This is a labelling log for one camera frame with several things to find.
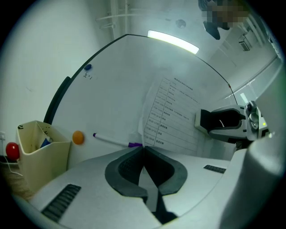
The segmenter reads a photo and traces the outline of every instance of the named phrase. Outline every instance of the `plastic container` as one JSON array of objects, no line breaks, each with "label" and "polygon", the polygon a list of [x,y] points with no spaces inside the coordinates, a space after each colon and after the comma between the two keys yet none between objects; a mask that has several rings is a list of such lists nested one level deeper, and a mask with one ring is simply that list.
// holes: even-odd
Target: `plastic container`
[{"label": "plastic container", "polygon": [[[46,138],[52,138],[53,142],[41,148]],[[67,170],[71,141],[50,124],[32,121],[19,125],[17,143],[20,151],[17,162],[31,191],[38,191]]]}]

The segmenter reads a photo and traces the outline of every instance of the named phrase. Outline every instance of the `marker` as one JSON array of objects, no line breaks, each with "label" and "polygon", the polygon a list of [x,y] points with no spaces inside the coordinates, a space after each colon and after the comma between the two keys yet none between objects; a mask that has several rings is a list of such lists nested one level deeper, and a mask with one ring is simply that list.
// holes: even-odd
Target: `marker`
[{"label": "marker", "polygon": [[136,143],[136,142],[131,143],[131,142],[125,142],[125,141],[118,141],[118,140],[114,140],[114,139],[106,137],[106,136],[102,136],[101,134],[98,134],[98,133],[94,133],[93,137],[98,138],[98,139],[103,140],[103,141],[113,143],[113,144],[123,145],[123,146],[129,147],[129,148],[137,147],[137,146],[143,146],[141,143]]}]

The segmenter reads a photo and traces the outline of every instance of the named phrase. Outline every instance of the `power outlet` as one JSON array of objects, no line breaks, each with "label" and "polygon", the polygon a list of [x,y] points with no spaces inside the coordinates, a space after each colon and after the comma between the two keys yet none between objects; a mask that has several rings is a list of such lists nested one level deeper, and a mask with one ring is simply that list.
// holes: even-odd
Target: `power outlet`
[{"label": "power outlet", "polygon": [[0,140],[5,140],[5,132],[0,131]]}]

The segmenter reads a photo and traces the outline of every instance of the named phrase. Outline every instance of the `ceiling light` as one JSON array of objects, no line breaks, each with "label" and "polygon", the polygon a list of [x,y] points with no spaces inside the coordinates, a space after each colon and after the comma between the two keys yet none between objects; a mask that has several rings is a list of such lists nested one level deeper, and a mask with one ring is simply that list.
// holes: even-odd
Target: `ceiling light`
[{"label": "ceiling light", "polygon": [[173,44],[173,45],[177,45],[177,46],[179,46],[183,49],[186,49],[186,50],[188,50],[194,54],[196,54],[199,50],[198,47],[192,45],[191,43],[188,43],[182,39],[173,37],[173,36],[168,35],[168,34],[149,30],[148,31],[148,37],[149,38],[155,38],[155,39],[158,39],[161,41],[165,41],[165,42],[168,42],[168,43]]}]

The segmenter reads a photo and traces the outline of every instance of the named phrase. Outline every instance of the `red ball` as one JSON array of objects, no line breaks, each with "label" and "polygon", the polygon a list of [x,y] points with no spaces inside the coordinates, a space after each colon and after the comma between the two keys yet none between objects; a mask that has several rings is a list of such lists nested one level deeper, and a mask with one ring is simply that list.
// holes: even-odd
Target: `red ball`
[{"label": "red ball", "polygon": [[19,159],[20,153],[18,144],[15,142],[9,142],[6,146],[6,154],[7,157],[12,161]]}]

